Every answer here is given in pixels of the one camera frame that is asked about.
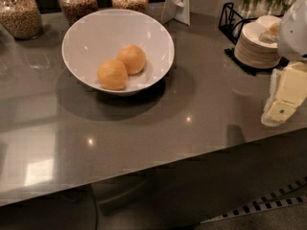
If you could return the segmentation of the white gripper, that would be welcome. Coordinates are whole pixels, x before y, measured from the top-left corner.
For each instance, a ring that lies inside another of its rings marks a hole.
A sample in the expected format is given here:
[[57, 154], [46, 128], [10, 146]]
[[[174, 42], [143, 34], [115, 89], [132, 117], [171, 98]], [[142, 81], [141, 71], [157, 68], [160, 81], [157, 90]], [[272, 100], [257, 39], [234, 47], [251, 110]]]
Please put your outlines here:
[[261, 116], [267, 127], [286, 122], [307, 97], [307, 64], [290, 61], [282, 70], [275, 69], [272, 98], [268, 98]]

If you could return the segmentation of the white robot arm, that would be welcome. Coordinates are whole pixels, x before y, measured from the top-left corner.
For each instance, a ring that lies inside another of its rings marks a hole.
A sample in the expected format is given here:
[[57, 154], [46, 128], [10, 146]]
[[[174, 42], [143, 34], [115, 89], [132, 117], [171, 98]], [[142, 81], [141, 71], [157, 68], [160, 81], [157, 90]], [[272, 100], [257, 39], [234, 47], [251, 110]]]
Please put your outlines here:
[[307, 0], [295, 0], [284, 14], [277, 51], [289, 63], [272, 71], [270, 97], [261, 117], [268, 127], [284, 124], [307, 98]]

